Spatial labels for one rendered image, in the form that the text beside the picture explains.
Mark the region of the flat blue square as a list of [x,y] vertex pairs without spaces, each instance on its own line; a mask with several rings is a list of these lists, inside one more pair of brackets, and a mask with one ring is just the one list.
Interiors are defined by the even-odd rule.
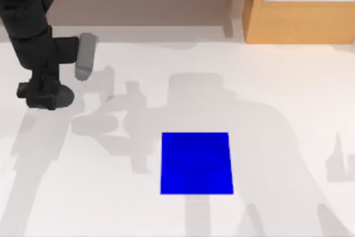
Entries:
[[164,132],[161,135],[162,195],[232,195],[227,132]]

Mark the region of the wooden cupboard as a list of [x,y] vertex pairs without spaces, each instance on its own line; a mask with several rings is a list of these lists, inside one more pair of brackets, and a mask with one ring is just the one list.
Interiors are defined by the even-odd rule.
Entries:
[[248,44],[351,44],[355,0],[245,0]]

